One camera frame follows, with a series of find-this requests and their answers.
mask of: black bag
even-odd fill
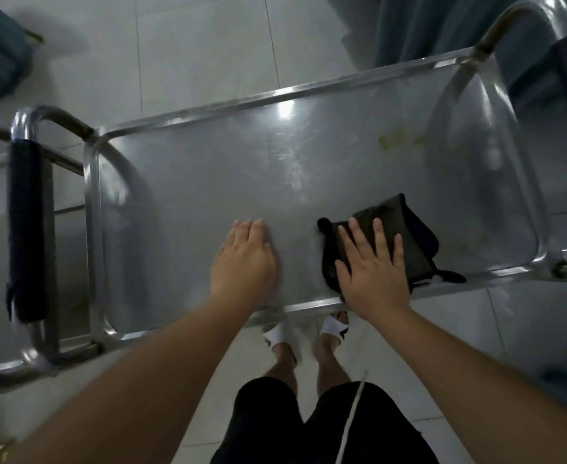
[[[373,227],[375,218],[380,218],[382,221],[391,257],[393,255],[393,239],[398,233],[402,235],[406,278],[408,279],[411,293],[413,288],[422,285],[421,281],[429,280],[434,275],[439,275],[442,277],[442,280],[451,283],[466,282],[466,278],[459,273],[438,270],[432,260],[438,253],[438,239],[419,217],[408,208],[403,194],[398,194],[375,207],[358,211],[353,217],[357,219],[361,230],[374,251],[376,250]],[[354,241],[348,221],[331,223],[328,218],[320,218],[318,220],[318,228],[325,238],[324,253],[322,254],[322,274],[327,285],[338,293],[341,293],[341,288],[337,281],[335,261],[340,259],[344,261],[348,269],[350,268],[343,241],[337,230],[337,227],[340,225],[348,231],[350,238]]]

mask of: tiled floor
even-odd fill
[[[378,0],[0,0],[0,7],[38,31],[46,44],[34,71],[0,103],[0,125],[15,108],[57,105],[91,125],[229,100],[350,74],[371,67]],[[535,138],[538,129],[525,127]],[[79,158],[81,147],[52,126],[43,141]],[[537,163],[552,213],[567,211],[561,145]],[[83,186],[62,170],[55,203],[83,201]],[[4,210],[0,202],[0,213]],[[553,223],[567,249],[567,214]],[[3,293],[4,280],[0,280]],[[567,284],[528,283],[425,299],[414,308],[466,342],[538,374],[567,362]],[[303,416],[317,400],[312,344],[315,320],[297,326]],[[122,353],[0,397],[0,436],[23,438]],[[365,322],[353,318],[337,352],[354,379],[388,391],[443,462],[472,462],[426,389]],[[241,331],[205,392],[174,462],[208,462],[223,438],[238,388],[272,363],[258,329]]]

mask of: person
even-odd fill
[[[380,220],[375,251],[354,219],[350,228],[356,245],[340,232],[349,269],[337,262],[347,304],[418,375],[477,464],[567,463],[567,408],[410,308],[400,236],[391,258]],[[9,462],[169,463],[218,363],[271,295],[275,272],[264,223],[236,222],[215,257],[206,302],[69,400]],[[321,337],[320,398],[304,424],[296,359],[287,344],[275,345],[275,365],[239,391],[213,462],[436,462],[386,392],[350,382],[333,355],[338,344],[337,335]]]

